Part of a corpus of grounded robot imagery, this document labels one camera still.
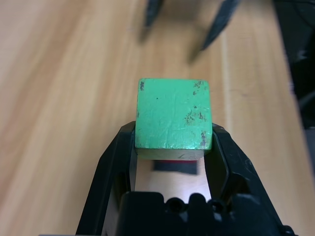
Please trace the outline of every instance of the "black cable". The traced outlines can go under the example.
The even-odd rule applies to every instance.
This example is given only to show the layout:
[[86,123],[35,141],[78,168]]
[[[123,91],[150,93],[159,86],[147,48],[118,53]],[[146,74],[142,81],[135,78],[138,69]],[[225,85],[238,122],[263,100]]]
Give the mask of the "black cable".
[[308,26],[310,27],[312,30],[315,31],[315,25],[312,25],[306,18],[305,16],[302,14],[302,12],[300,11],[299,7],[297,4],[310,4],[312,6],[315,6],[315,1],[314,0],[310,0],[310,1],[298,1],[298,0],[275,0],[277,2],[289,2],[292,4],[296,14],[301,18],[301,20]]

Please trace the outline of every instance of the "green cube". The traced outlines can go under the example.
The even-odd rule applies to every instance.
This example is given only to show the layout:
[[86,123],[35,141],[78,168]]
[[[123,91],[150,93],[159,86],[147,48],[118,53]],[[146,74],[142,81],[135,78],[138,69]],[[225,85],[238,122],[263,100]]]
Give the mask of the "green cube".
[[152,160],[197,160],[212,146],[207,81],[141,79],[135,147]]

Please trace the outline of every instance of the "wood grain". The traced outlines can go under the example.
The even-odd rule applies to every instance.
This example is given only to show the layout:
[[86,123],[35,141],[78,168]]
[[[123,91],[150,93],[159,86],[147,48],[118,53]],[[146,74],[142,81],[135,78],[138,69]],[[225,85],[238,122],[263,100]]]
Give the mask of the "wood grain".
[[[252,160],[280,218],[315,230],[315,192],[271,1],[244,0],[193,63],[218,0],[170,0],[141,41],[144,0],[0,1],[0,235],[74,234],[100,155],[135,119],[142,77],[208,80],[213,121]],[[151,171],[137,189],[185,201],[200,174]]]

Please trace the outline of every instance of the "black plastic mount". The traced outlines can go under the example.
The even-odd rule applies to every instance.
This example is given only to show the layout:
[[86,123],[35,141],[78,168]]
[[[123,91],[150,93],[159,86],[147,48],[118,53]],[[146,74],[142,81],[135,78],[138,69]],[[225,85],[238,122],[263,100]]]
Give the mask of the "black plastic mount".
[[160,193],[134,192],[135,122],[123,126],[99,160],[77,235],[294,236],[282,225],[251,161],[213,124],[204,157],[212,199],[192,194],[164,203]]

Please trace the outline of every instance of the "wooden table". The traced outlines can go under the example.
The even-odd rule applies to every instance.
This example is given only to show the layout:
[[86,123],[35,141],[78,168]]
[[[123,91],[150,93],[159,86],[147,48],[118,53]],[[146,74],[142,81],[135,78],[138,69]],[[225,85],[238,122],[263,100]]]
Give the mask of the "wooden table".
[[[283,223],[314,233],[313,175],[271,1],[243,0],[188,63],[218,5],[168,0],[141,42],[144,0],[0,1],[0,235],[75,233],[99,157],[135,119],[142,77],[208,80],[213,122],[252,160]],[[202,175],[150,166],[139,161],[137,189],[210,197]]]

